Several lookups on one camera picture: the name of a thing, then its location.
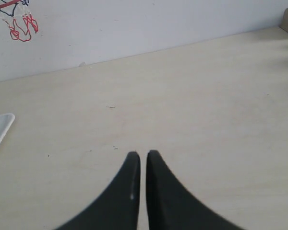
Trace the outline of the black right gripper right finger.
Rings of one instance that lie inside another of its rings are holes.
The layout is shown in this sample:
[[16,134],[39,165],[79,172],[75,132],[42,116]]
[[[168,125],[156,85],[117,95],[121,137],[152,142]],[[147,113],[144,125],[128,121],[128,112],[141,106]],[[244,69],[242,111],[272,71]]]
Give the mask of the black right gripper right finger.
[[146,160],[146,206],[151,230],[239,230],[195,198],[157,150]]

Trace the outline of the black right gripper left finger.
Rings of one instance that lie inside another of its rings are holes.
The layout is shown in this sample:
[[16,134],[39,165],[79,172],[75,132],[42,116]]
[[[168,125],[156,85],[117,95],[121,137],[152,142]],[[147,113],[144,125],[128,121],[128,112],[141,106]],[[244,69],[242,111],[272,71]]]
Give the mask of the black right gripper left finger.
[[59,230],[136,230],[140,201],[141,161],[129,152],[108,187],[86,209]]

